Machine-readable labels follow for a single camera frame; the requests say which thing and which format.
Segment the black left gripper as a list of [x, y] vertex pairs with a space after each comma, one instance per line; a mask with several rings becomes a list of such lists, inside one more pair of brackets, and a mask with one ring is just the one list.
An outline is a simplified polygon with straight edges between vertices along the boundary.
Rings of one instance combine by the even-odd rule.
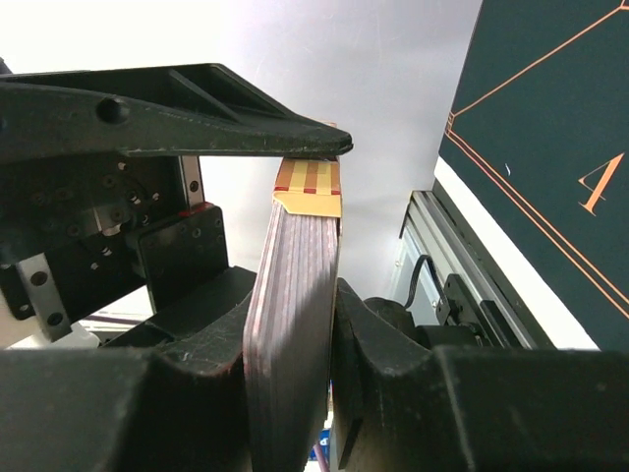
[[[352, 147], [349, 133], [221, 64], [2, 76], [2, 342], [57, 341], [139, 288], [159, 312], [104, 348], [196, 334], [239, 305], [256, 274], [227, 269], [222, 211], [204, 196], [195, 155]], [[102, 153], [166, 157], [57, 157]]]

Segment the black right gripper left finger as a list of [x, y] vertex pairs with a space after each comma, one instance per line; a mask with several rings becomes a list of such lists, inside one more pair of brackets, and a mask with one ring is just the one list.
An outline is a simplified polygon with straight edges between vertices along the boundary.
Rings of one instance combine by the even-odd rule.
[[1, 355], [5, 471], [248, 471], [242, 331], [251, 292], [150, 348]]

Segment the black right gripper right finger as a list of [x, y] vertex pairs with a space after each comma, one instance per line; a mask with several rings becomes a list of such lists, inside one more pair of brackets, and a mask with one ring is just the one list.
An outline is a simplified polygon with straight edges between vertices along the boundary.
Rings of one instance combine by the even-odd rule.
[[340, 281], [331, 371], [343, 471], [628, 467], [621, 353], [426, 349]]

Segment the red-backed playing card deck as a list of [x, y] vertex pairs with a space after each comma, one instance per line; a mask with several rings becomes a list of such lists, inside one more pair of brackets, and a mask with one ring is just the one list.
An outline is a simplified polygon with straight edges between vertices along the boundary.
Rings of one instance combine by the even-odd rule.
[[272, 206], [242, 341], [256, 471], [303, 470], [327, 416], [338, 229]]

